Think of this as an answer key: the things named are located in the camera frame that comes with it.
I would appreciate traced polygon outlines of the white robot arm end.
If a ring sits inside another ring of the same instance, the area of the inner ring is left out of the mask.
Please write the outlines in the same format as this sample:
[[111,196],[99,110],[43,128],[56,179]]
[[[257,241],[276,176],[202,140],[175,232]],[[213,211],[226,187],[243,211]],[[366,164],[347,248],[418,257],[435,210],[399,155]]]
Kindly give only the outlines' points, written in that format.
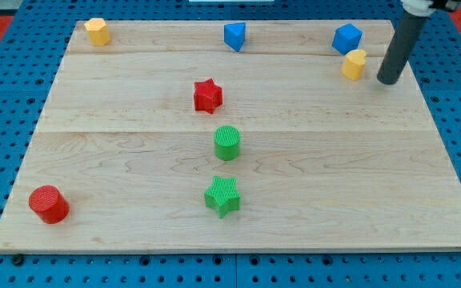
[[401,0],[403,9],[417,17],[429,17],[437,10],[455,12],[461,0]]

